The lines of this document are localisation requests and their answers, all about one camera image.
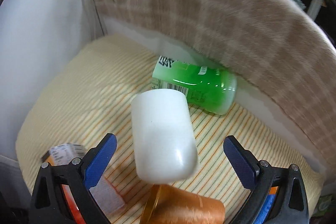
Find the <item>green plastic bottle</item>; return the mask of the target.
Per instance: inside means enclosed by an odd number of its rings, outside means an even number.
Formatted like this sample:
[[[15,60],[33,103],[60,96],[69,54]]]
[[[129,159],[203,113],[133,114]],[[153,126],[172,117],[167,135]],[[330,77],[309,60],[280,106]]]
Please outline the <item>green plastic bottle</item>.
[[[227,69],[212,69],[160,56],[152,74],[152,88],[183,93],[187,102],[224,115],[236,93],[237,78]]]

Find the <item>blue label water bottle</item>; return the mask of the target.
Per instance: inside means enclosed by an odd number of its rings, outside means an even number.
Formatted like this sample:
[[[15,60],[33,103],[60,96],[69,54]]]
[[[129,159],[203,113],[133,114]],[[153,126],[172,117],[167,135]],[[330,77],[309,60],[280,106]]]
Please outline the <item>blue label water bottle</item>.
[[[259,214],[257,215],[253,224],[263,224],[272,208],[275,201],[278,187],[274,186],[269,190],[268,196],[266,197]]]

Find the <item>beige plaid blanket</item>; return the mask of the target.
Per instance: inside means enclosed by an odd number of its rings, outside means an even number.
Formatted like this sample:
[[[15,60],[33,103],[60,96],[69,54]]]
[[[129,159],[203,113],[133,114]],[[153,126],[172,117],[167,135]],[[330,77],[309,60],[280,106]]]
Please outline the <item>beige plaid blanket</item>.
[[[335,48],[292,0],[94,0],[228,67],[271,98],[335,168]]]

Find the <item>white ceramic cup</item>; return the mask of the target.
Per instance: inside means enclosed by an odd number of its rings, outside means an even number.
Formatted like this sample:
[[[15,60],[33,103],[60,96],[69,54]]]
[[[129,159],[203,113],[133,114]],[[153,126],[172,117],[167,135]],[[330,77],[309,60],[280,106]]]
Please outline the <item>white ceramic cup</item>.
[[[173,89],[137,94],[131,102],[137,176],[148,184],[191,177],[199,165],[186,96]]]

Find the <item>large copper metal cup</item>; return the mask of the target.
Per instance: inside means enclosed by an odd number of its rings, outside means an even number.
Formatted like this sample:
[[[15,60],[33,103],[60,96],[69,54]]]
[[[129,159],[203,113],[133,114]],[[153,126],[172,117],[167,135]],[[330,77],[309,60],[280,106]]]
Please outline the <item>large copper metal cup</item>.
[[[224,204],[170,185],[154,185],[141,223],[224,223]]]

